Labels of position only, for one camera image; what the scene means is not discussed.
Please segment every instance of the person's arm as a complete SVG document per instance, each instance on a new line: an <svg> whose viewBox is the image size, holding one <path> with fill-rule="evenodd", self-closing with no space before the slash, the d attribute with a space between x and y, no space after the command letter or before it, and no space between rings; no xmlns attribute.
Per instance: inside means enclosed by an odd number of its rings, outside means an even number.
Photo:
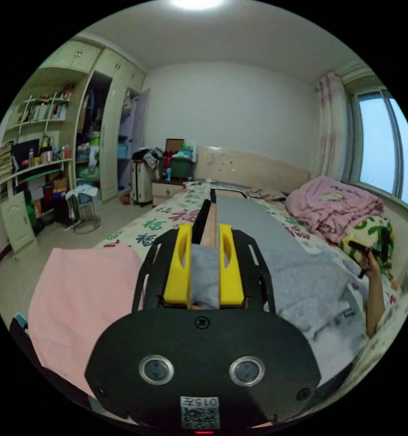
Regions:
<svg viewBox="0 0 408 436"><path fill-rule="evenodd" d="M366 334L372 338L377 330L377 324L383 316L386 308L383 298L383 284L381 273L375 257L371 252L363 257L361 267L366 271L369 279L369 296L366 305Z"/></svg>

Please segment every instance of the nightstand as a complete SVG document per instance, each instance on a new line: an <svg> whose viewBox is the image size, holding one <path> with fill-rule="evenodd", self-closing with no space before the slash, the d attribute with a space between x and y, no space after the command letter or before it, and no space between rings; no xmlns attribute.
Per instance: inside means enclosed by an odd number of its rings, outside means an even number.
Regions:
<svg viewBox="0 0 408 436"><path fill-rule="evenodd" d="M193 182L193 180L153 180L153 207L183 191L185 182Z"/></svg>

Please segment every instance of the headboard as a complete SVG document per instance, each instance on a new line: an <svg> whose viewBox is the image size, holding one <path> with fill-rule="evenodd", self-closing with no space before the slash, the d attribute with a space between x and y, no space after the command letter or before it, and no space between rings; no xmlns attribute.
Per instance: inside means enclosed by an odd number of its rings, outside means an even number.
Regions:
<svg viewBox="0 0 408 436"><path fill-rule="evenodd" d="M290 163L255 153L199 147L195 176L252 188L291 192L308 181L309 173Z"/></svg>

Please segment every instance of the bottle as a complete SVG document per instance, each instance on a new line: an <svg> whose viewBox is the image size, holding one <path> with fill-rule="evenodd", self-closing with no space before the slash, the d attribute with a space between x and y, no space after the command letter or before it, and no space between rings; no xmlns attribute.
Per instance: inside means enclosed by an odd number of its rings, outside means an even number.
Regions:
<svg viewBox="0 0 408 436"><path fill-rule="evenodd" d="M35 164L35 152L33 150L33 147L31 147L28 153L28 166L33 167L34 164Z"/></svg>

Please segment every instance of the person's hand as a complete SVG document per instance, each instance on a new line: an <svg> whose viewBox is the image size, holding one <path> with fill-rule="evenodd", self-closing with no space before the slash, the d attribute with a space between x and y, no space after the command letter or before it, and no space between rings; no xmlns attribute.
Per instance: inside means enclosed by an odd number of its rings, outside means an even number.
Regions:
<svg viewBox="0 0 408 436"><path fill-rule="evenodd" d="M381 277L380 266L371 251L363 255L360 266L365 270L365 274L369 279Z"/></svg>

